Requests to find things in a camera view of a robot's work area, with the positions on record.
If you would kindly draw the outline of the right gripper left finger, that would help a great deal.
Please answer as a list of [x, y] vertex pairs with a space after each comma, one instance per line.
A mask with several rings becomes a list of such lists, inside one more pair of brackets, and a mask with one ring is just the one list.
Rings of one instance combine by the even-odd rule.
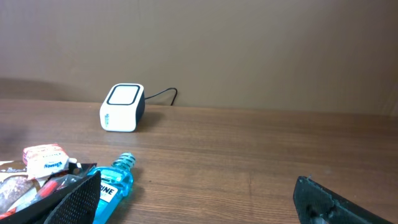
[[101, 174], [84, 177], [10, 215], [1, 224], [91, 224], [100, 200]]

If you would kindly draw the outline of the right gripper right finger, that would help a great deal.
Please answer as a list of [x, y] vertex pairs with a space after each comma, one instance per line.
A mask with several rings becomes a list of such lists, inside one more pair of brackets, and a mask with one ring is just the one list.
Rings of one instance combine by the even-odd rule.
[[298, 177], [293, 201], [301, 224], [392, 224], [306, 176]]

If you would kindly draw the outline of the blue mouthwash bottle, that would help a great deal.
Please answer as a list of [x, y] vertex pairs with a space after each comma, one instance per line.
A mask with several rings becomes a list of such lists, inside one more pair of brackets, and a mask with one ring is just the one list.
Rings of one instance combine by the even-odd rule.
[[95, 167], [88, 175], [101, 173], [100, 197], [93, 224], [108, 221], [121, 200], [132, 190], [134, 177], [131, 172], [136, 158], [130, 152], [122, 153], [110, 166]]

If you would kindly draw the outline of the orange small box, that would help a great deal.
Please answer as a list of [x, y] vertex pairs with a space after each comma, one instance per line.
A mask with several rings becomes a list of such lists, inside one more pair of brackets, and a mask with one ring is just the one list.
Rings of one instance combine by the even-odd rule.
[[40, 179], [68, 169], [69, 156], [58, 144], [43, 144], [23, 149], [27, 179]]

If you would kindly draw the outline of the red small packet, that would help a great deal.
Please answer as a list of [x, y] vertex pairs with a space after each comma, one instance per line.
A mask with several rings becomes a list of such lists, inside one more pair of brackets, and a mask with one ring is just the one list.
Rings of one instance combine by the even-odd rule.
[[40, 182], [40, 190], [34, 196], [25, 194], [6, 213], [1, 214], [1, 219], [3, 220], [81, 180], [94, 167], [96, 167], [95, 163], [79, 163], [73, 160], [69, 162], [67, 170], [40, 179], [33, 179]]

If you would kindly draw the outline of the beige snack pouch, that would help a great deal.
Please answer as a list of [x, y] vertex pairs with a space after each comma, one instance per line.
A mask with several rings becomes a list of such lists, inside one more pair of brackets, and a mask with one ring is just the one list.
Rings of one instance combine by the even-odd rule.
[[25, 194], [35, 195], [40, 182], [29, 180], [26, 165], [22, 161], [1, 161], [1, 214]]

